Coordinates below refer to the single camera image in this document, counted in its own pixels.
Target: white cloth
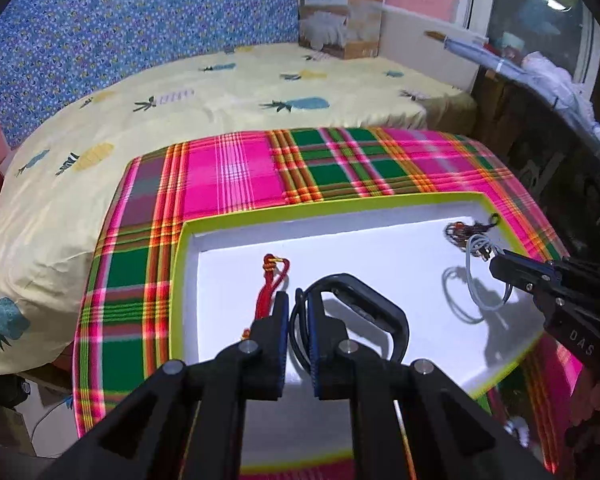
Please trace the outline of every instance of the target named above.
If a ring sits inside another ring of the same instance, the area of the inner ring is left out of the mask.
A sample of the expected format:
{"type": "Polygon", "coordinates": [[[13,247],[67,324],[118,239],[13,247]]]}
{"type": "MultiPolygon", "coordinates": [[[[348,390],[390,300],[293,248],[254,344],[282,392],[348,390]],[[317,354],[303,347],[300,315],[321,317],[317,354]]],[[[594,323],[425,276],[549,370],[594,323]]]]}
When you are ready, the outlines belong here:
{"type": "Polygon", "coordinates": [[[307,38],[314,50],[322,50],[326,44],[346,46],[346,16],[318,10],[300,20],[300,36],[307,38]]]}
{"type": "Polygon", "coordinates": [[[600,141],[600,123],[596,121],[593,105],[583,95],[583,85],[574,83],[571,74],[555,66],[539,52],[532,52],[522,60],[522,68],[534,76],[537,84],[555,95],[557,110],[573,110],[600,141]]]}

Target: bed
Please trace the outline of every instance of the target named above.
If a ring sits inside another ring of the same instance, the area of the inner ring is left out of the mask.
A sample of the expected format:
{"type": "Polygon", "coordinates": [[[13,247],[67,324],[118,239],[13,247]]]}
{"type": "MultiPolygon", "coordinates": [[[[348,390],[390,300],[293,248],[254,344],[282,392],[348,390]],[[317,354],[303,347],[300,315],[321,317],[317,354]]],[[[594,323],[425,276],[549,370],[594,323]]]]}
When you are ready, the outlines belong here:
{"type": "Polygon", "coordinates": [[[294,44],[179,60],[72,103],[19,147],[0,195],[0,374],[51,362],[73,340],[94,247],[132,158],[237,130],[468,134],[474,117],[465,92],[399,64],[294,44]]]}

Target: gray cable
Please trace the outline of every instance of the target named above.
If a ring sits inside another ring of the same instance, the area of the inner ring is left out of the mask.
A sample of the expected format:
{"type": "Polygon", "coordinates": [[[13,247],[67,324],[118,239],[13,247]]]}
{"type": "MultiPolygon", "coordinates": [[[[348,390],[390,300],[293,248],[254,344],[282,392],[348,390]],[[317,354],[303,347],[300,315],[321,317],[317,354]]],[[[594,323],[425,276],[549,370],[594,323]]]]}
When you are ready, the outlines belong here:
{"type": "Polygon", "coordinates": [[[487,305],[481,300],[480,296],[478,296],[478,291],[474,285],[474,279],[471,276],[471,256],[474,251],[480,250],[481,248],[490,248],[494,253],[504,254],[502,247],[493,243],[489,240],[489,237],[483,234],[472,235],[466,243],[466,259],[465,259],[465,267],[466,267],[466,282],[469,286],[469,294],[471,295],[471,299],[474,300],[474,303],[481,309],[487,310],[488,312],[495,312],[496,310],[501,309],[507,301],[509,301],[509,297],[513,292],[513,286],[507,283],[507,286],[504,290],[504,296],[502,301],[497,305],[487,305]]]}

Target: plaid tablecloth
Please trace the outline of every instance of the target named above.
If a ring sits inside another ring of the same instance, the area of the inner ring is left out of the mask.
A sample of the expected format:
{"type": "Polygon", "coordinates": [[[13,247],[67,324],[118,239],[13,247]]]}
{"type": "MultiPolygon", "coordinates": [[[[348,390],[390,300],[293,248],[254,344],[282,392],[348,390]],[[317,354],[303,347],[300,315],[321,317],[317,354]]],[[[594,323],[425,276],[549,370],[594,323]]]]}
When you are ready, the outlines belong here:
{"type": "MultiPolygon", "coordinates": [[[[301,202],[443,191],[487,195],[531,257],[566,254],[511,172],[461,136],[386,128],[241,132],[135,158],[104,222],[78,322],[78,433],[168,359],[170,272],[183,222],[301,202]]],[[[479,402],[503,423],[522,418],[554,470],[577,372],[568,352],[546,338],[479,402]]],[[[328,478],[350,470],[349,463],[341,466],[328,478]]]]}

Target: tangled cord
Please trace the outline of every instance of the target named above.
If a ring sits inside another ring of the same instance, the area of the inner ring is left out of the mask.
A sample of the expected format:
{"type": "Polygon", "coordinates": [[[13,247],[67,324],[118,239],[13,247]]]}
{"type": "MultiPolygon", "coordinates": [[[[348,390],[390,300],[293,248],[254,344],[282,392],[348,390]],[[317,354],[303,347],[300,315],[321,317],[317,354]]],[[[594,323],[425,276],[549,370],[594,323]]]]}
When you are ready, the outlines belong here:
{"type": "MultiPolygon", "coordinates": [[[[289,272],[289,260],[278,258],[273,254],[265,254],[262,269],[264,270],[264,285],[260,289],[258,299],[256,300],[256,314],[254,321],[267,317],[271,310],[271,301],[276,289],[282,284],[289,272]],[[282,270],[278,271],[278,263],[282,263],[282,270]]],[[[242,332],[242,339],[248,339],[251,336],[251,328],[245,328],[242,332]]]]}
{"type": "Polygon", "coordinates": [[[484,303],[483,300],[481,300],[480,296],[478,295],[478,291],[475,288],[474,279],[471,276],[471,256],[474,251],[480,251],[480,249],[486,249],[488,252],[493,251],[494,253],[497,253],[497,254],[504,254],[504,251],[502,250],[502,247],[493,243],[489,239],[489,237],[487,237],[486,235],[483,235],[483,234],[472,235],[467,240],[467,243],[466,243],[466,250],[465,250],[466,282],[469,287],[469,294],[471,295],[471,299],[474,300],[474,303],[481,310],[495,312],[496,310],[501,309],[507,303],[507,301],[509,301],[511,293],[513,292],[513,286],[510,285],[509,283],[507,283],[507,286],[504,290],[504,296],[502,297],[502,300],[497,305],[493,305],[493,306],[487,305],[486,303],[484,303]]]}
{"type": "Polygon", "coordinates": [[[310,286],[306,292],[303,292],[301,288],[296,288],[296,304],[294,305],[293,310],[291,311],[291,317],[289,318],[289,344],[291,345],[291,349],[296,356],[296,359],[298,359],[298,364],[309,375],[311,375],[311,365],[309,364],[309,359],[305,357],[305,355],[309,355],[309,330],[306,321],[305,301],[312,286],[310,286]],[[300,343],[298,343],[298,336],[296,335],[296,319],[298,317],[300,339],[304,353],[300,349],[300,343]]]}

